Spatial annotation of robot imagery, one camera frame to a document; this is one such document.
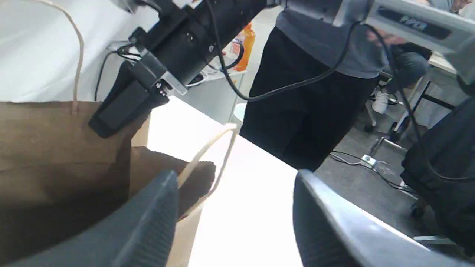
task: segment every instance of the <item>brown paper bag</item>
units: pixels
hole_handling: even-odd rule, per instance
[[[137,120],[108,139],[87,123],[99,103],[0,103],[0,265],[78,234],[119,208],[163,170],[187,162],[131,148]],[[180,216],[208,193],[215,166],[200,162],[180,190]],[[188,259],[197,220],[177,226],[172,254]]]

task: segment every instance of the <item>person's hand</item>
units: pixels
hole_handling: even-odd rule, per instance
[[[404,38],[401,38],[399,36],[396,36],[394,34],[389,34],[383,30],[376,29],[376,31],[381,34],[381,36],[384,39],[384,43],[386,43],[387,46],[391,45],[401,45],[407,43],[407,41]],[[382,47],[383,45],[379,42],[378,37],[376,37],[376,34],[374,34],[372,31],[368,30],[367,32],[368,40],[371,42],[376,43],[378,47]]]

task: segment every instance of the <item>black pants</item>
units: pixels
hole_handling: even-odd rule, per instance
[[[327,69],[274,28],[250,96]],[[248,103],[241,135],[296,169],[316,170],[350,130],[375,86],[376,79],[335,72],[320,82]]]

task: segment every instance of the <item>person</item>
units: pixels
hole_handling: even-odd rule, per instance
[[[452,5],[451,12],[458,13],[466,5],[472,3],[472,0],[455,1]],[[374,94],[373,109],[379,113],[385,113],[388,104],[395,105],[397,100],[389,101],[389,95],[394,95],[398,91],[398,87],[409,87],[415,84],[429,70],[430,64],[428,60],[432,55],[432,51],[418,45],[407,43],[391,46],[391,53],[394,63],[399,71],[398,84],[391,80],[384,87]]]
[[[467,0],[418,0],[441,10]],[[333,27],[284,9],[264,47],[249,95],[315,77],[335,65],[350,26]],[[384,34],[388,45],[404,43]],[[249,102],[241,135],[296,169],[316,170],[342,140],[387,65],[381,44],[357,26],[348,53],[327,78],[262,101]]]

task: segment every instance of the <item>orange bottle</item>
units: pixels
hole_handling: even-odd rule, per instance
[[[244,71],[249,64],[249,58],[251,57],[252,47],[256,41],[256,33],[251,29],[252,23],[249,23],[239,35],[244,38],[244,55],[239,63],[234,67],[236,71]]]

